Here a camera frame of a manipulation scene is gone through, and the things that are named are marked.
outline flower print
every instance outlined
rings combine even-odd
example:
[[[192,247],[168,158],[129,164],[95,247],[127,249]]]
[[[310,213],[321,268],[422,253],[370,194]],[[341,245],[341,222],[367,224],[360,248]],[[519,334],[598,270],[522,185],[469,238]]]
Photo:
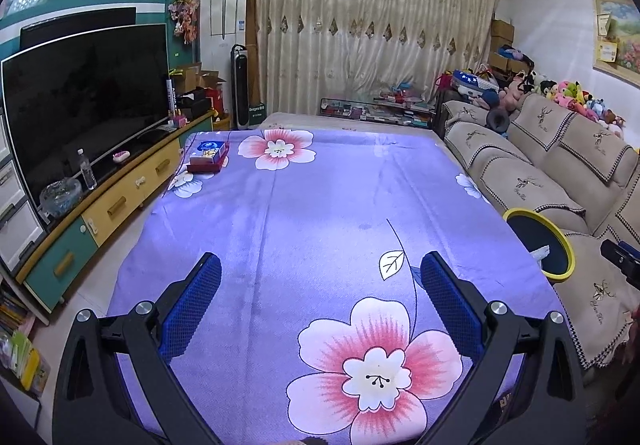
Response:
[[[427,426],[421,400],[449,393],[462,359],[447,333],[409,341],[410,322],[397,301],[364,298],[350,323],[314,320],[298,336],[300,358],[317,369],[287,386],[289,420],[315,435],[350,427],[352,445],[399,443]]]
[[[210,179],[215,174],[198,174],[198,178]],[[167,190],[172,190],[179,198],[190,198],[196,192],[202,190],[202,181],[193,178],[193,174],[187,171],[187,165],[182,165],[180,171],[171,180]]]
[[[257,158],[255,168],[284,169],[289,162],[309,163],[316,153],[307,149],[314,135],[306,130],[267,129],[262,136],[249,136],[241,141],[238,154]]]
[[[489,202],[489,200],[487,200],[487,198],[485,198],[482,195],[482,192],[480,192],[480,189],[478,188],[478,186],[473,182],[473,180],[469,176],[466,176],[465,174],[458,174],[456,176],[456,181],[458,182],[458,185],[465,188],[466,193],[469,194],[470,196],[473,196],[478,199],[482,198],[487,203]]]

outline water bottle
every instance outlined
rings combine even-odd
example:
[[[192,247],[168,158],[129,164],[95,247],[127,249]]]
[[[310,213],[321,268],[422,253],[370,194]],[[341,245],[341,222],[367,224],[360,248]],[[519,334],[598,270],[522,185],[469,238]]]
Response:
[[[78,149],[78,156],[80,157],[80,170],[82,171],[82,177],[84,178],[86,187],[89,190],[94,190],[98,184],[95,180],[94,171],[91,170],[89,158],[84,155],[84,151],[82,149]]]

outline sofa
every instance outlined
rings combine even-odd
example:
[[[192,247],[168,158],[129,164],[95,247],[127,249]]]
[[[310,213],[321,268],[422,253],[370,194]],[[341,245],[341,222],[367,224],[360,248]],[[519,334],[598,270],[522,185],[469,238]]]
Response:
[[[600,244],[611,239],[640,248],[638,154],[600,124],[540,94],[521,99],[506,138],[485,128],[487,111],[479,107],[442,107],[447,148],[498,212],[528,208],[569,239],[575,270],[553,287],[582,367],[609,364],[628,340],[640,291],[600,255]]]

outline yellow rimmed trash can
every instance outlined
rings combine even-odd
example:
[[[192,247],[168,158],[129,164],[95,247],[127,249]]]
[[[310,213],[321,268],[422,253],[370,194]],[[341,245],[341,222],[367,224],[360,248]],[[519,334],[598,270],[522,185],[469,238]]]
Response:
[[[575,268],[571,243],[556,225],[544,216],[526,208],[511,208],[502,216],[527,251],[549,246],[542,260],[542,273],[551,284],[566,281]]]

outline green drawer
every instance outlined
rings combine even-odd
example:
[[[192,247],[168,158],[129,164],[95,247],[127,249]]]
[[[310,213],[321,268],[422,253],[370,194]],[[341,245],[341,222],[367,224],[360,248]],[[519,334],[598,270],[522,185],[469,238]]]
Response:
[[[79,217],[44,253],[25,282],[52,310],[97,250],[98,245]]]
[[[184,144],[187,142],[187,138],[189,138],[190,134],[194,132],[211,132],[213,129],[211,127],[211,118],[206,118],[202,120],[200,123],[196,123],[193,127],[191,127],[188,131],[182,133],[178,136],[178,140],[180,141],[180,147],[184,148]]]

